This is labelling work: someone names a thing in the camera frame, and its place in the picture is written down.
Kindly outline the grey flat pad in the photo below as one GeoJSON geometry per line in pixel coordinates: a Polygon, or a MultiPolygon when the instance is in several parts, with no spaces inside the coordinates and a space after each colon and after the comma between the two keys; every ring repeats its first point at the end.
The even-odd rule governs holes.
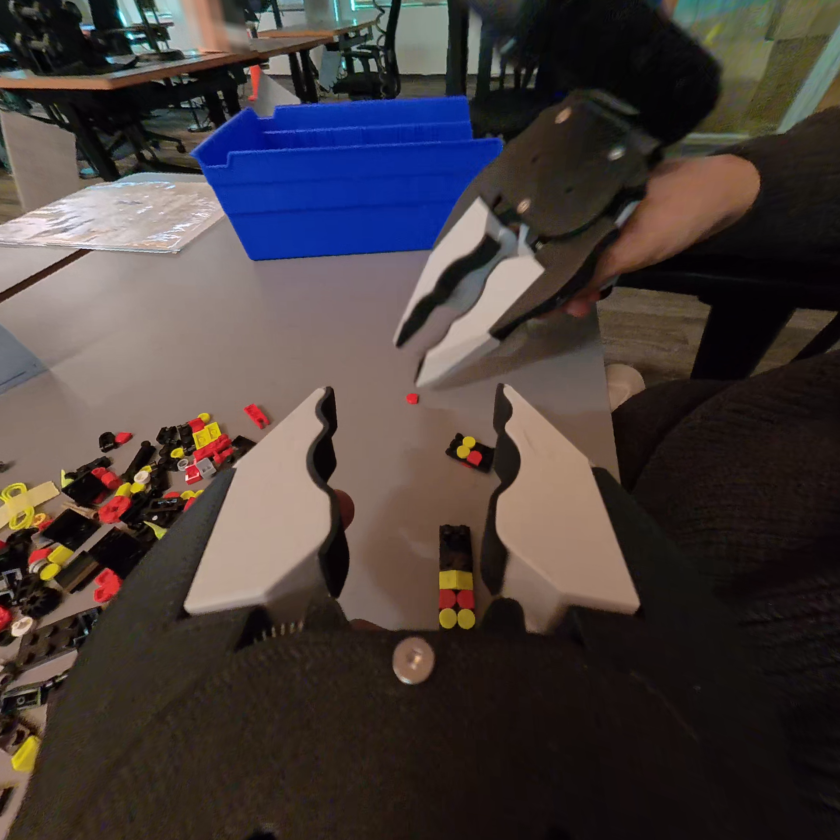
{"type": "Polygon", "coordinates": [[[18,339],[1,326],[1,390],[2,395],[46,373],[45,364],[18,339]]]}

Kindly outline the person's right forearm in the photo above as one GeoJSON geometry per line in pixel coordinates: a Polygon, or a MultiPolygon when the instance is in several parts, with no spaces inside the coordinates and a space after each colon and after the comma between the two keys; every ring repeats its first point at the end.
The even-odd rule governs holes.
{"type": "Polygon", "coordinates": [[[751,163],[760,188],[748,212],[707,241],[707,252],[838,268],[839,107],[723,152],[751,163]]]}

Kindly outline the white shoe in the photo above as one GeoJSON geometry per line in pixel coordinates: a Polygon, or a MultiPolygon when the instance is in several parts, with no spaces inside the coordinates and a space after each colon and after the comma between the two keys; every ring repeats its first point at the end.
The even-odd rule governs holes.
{"type": "Polygon", "coordinates": [[[605,382],[610,411],[646,390],[642,374],[633,366],[624,363],[611,363],[605,366],[605,382]]]}

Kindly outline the small black lego plate assembly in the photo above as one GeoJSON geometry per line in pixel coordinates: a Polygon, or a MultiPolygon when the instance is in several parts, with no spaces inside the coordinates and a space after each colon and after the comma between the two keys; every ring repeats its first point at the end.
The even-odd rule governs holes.
{"type": "Polygon", "coordinates": [[[492,469],[496,450],[482,444],[471,435],[457,433],[446,447],[445,454],[469,469],[488,474],[492,469]]]}

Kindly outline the pile of loose lego pieces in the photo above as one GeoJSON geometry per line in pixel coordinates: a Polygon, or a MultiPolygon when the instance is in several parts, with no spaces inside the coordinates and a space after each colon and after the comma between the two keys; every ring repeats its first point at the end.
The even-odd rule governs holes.
{"type": "Polygon", "coordinates": [[[30,774],[75,657],[129,574],[221,469],[256,442],[231,437],[212,415],[164,426],[140,441],[126,469],[111,452],[131,433],[104,433],[101,455],[60,474],[60,486],[2,489],[2,810],[30,774]]]}

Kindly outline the black chair frame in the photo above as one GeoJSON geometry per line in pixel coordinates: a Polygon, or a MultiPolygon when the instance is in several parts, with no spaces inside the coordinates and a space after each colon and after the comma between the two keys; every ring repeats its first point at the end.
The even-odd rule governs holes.
{"type": "Polygon", "coordinates": [[[685,295],[709,307],[693,380],[750,376],[799,309],[832,312],[834,318],[794,361],[838,345],[839,268],[825,261],[684,254],[625,274],[617,285],[685,295]]]}

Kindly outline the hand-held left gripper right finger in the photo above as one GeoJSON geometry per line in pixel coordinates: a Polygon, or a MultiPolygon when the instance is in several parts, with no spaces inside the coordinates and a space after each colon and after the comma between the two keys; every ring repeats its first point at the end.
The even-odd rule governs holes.
{"type": "Polygon", "coordinates": [[[569,608],[634,614],[641,606],[590,460],[511,385],[493,410],[498,479],[480,545],[480,575],[517,603],[531,634],[569,608]]]}

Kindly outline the long black lego assembly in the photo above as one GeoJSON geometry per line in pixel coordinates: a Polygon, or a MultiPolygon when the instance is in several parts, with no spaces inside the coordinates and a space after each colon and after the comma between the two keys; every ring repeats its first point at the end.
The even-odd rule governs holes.
{"type": "Polygon", "coordinates": [[[438,624],[444,631],[476,625],[475,561],[466,525],[438,529],[438,624]]]}

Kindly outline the person's right hand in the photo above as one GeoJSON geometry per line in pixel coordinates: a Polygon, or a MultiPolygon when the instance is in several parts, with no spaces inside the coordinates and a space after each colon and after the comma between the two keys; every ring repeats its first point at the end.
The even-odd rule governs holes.
{"type": "Polygon", "coordinates": [[[609,280],[656,266],[732,226],[750,210],[760,187],[757,168],[733,154],[660,164],[645,198],[598,259],[589,284],[561,311],[581,318],[609,280]]]}

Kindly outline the blue plastic bin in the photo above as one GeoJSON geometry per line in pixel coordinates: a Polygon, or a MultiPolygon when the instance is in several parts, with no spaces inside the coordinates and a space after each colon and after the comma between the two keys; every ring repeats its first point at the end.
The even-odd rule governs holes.
{"type": "Polygon", "coordinates": [[[192,153],[254,260],[428,250],[502,150],[463,97],[236,114],[192,153]]]}

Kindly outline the wooden office desk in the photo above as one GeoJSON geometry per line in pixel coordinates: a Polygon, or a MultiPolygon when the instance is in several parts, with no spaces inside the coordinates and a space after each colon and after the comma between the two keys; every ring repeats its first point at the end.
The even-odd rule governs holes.
{"type": "Polygon", "coordinates": [[[331,34],[319,37],[257,38],[249,41],[251,49],[244,54],[214,52],[193,58],[146,62],[129,69],[75,76],[37,76],[26,70],[11,70],[1,74],[1,89],[18,92],[116,91],[167,78],[194,76],[217,68],[251,67],[273,56],[289,56],[325,46],[332,39],[331,34]]]}

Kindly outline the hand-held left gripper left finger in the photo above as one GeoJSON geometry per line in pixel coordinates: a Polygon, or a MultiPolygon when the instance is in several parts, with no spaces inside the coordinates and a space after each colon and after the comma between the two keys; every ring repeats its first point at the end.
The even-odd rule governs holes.
{"type": "Polygon", "coordinates": [[[337,599],[350,569],[330,479],[338,429],[331,386],[317,388],[233,469],[184,609],[192,616],[263,607],[302,618],[337,599]]]}

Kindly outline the grey sheet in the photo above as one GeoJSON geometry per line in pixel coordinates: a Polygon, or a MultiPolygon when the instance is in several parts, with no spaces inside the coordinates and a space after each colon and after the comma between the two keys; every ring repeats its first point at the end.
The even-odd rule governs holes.
{"type": "Polygon", "coordinates": [[[294,90],[285,85],[286,81],[290,82],[291,79],[262,70],[258,99],[255,103],[249,102],[256,115],[260,118],[270,118],[277,107],[301,104],[294,90]]]}

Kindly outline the clear plastic bag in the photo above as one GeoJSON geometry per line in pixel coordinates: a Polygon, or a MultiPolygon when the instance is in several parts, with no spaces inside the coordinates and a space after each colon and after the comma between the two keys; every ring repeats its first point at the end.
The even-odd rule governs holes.
{"type": "Polygon", "coordinates": [[[135,175],[85,187],[2,224],[1,244],[171,255],[223,217],[202,177],[135,175]]]}

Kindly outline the grey desk side panel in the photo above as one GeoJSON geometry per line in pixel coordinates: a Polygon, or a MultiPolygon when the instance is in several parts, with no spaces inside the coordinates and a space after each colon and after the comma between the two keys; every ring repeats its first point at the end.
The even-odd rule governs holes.
{"type": "Polygon", "coordinates": [[[82,188],[72,132],[18,112],[2,112],[2,132],[25,213],[82,188]]]}

